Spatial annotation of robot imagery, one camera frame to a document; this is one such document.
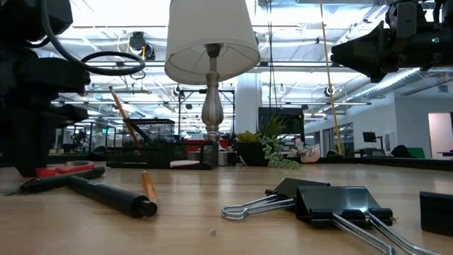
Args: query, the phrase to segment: binder clip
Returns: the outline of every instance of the binder clip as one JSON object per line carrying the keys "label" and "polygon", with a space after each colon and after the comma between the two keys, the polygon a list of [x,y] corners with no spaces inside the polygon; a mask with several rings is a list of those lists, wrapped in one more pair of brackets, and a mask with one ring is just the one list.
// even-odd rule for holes
{"label": "binder clip", "polygon": [[392,211],[381,208],[365,187],[300,186],[296,204],[297,219],[313,227],[336,226],[384,254],[395,254],[395,250],[362,228],[375,228],[407,254],[438,255],[411,244],[387,227],[392,225]]}
{"label": "binder clip", "polygon": [[243,220],[249,215],[277,209],[294,208],[298,186],[330,186],[329,183],[285,178],[277,188],[266,190],[264,198],[243,205],[227,205],[221,209],[221,216],[227,220]]}

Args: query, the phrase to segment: green plant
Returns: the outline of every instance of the green plant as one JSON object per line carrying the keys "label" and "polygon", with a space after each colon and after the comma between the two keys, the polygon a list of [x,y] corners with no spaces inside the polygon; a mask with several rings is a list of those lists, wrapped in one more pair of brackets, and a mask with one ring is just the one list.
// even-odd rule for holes
{"label": "green plant", "polygon": [[280,152],[282,151],[282,145],[277,141],[276,136],[262,136],[258,140],[263,146],[263,151],[265,153],[264,158],[269,159],[268,166],[283,169],[299,168],[299,163],[289,159],[283,159],[282,154],[280,154]]}
{"label": "green plant", "polygon": [[282,134],[283,128],[285,128],[286,120],[280,115],[272,115],[268,122],[264,122],[261,119],[260,130],[258,133],[262,137],[278,137]]}
{"label": "green plant", "polygon": [[249,131],[245,131],[237,135],[239,142],[258,142],[258,138],[260,136],[260,133],[252,133]]}

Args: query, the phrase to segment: white lampshade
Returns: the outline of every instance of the white lampshade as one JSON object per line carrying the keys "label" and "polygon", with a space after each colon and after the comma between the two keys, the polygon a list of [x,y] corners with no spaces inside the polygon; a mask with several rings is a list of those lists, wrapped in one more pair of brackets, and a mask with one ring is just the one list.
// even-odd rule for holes
{"label": "white lampshade", "polygon": [[165,73],[183,83],[206,84],[206,44],[223,47],[219,81],[247,72],[260,60],[245,0],[173,0],[170,4]]}

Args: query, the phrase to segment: black pot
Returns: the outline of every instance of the black pot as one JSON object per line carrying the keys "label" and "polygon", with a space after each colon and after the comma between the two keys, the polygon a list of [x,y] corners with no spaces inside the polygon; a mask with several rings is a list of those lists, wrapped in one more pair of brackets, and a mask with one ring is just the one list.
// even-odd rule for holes
{"label": "black pot", "polygon": [[247,166],[267,166],[269,159],[264,159],[264,146],[259,142],[237,142],[236,151],[241,162]]}

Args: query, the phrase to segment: wall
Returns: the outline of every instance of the wall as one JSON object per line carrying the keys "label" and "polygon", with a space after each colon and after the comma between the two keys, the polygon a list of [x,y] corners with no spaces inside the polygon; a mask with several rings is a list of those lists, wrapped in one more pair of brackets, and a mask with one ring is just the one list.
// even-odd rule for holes
{"label": "wall", "polygon": [[446,159],[438,152],[453,149],[452,116],[450,113],[429,113],[430,141],[433,159]]}
{"label": "wall", "polygon": [[[353,106],[347,111],[346,115],[337,117],[338,125],[353,123],[355,149],[373,146],[376,148],[380,147],[379,140],[374,145],[363,142],[363,132],[375,132],[376,136],[384,136],[388,132],[395,132],[396,134],[394,94],[389,93],[383,99],[373,99],[370,102],[372,103],[370,106]],[[329,116],[328,120],[307,123],[305,125],[305,133],[308,134],[331,127],[333,127],[333,117]]]}
{"label": "wall", "polygon": [[398,143],[407,147],[422,147],[427,159],[432,158],[428,113],[453,111],[453,100],[448,97],[395,98]]}

